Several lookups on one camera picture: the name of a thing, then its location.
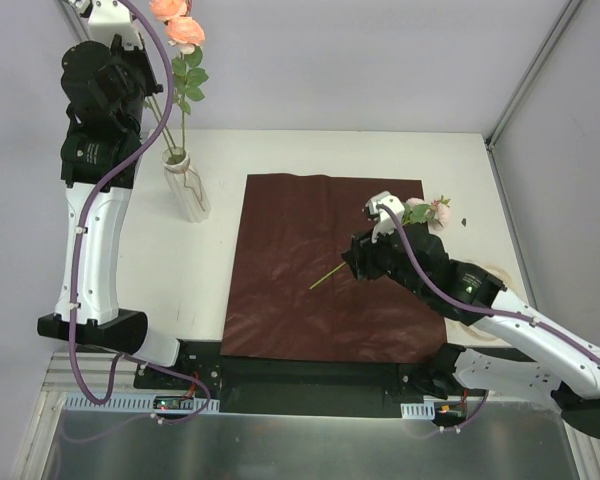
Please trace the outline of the pink flower bouquet green leaves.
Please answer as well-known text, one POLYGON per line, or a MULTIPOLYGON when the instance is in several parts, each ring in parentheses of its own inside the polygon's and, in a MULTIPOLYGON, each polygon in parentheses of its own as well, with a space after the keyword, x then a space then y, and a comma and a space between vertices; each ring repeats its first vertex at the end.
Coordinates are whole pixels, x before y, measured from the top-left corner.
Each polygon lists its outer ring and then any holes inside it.
POLYGON ((431 234, 428 227, 445 224, 445 218, 449 213, 448 202, 439 199, 427 203, 422 199, 411 198, 403 204, 405 212, 401 223, 396 225, 394 231, 399 233, 415 269, 415 282, 400 284, 415 293, 426 288, 440 293, 445 288, 444 280, 449 272, 449 257, 441 240, 431 234))

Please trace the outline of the dark red wrapping paper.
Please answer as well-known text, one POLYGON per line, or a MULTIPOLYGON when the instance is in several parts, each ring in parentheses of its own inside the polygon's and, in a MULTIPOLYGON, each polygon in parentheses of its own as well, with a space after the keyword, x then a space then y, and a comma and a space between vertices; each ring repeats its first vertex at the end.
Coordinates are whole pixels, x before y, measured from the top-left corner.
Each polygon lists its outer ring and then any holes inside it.
POLYGON ((419 363, 446 342, 446 322, 383 277, 358 281, 342 266, 375 194, 421 198, 418 180, 252 174, 246 180, 224 356, 419 363))

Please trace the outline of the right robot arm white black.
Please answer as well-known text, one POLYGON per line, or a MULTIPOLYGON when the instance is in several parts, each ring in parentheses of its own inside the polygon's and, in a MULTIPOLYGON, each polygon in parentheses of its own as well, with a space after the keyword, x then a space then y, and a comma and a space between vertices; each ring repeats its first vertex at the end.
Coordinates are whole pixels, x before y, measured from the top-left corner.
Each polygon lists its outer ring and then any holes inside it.
POLYGON ((451 259, 442 240, 420 227, 378 238, 355 235, 341 257, 356 279, 387 277, 434 312, 493 335, 524 356, 494 357, 446 343, 410 373, 416 389, 440 399, 459 388, 516 396, 600 439, 600 347, 535 310, 485 269, 451 259))

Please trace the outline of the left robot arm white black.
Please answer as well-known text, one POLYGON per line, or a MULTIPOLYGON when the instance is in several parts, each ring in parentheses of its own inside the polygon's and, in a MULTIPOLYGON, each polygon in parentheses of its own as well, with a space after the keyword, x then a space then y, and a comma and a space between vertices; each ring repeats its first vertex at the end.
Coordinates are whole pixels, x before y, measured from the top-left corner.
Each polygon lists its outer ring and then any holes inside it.
POLYGON ((132 355, 157 364, 168 388, 184 387, 190 363, 181 343, 149 326, 146 313, 117 299, 120 235, 136 167, 117 167, 141 146, 142 103, 159 93, 142 43, 84 41, 62 58, 61 87, 69 126, 61 146, 68 205, 65 271, 54 311, 37 321, 39 335, 132 355))

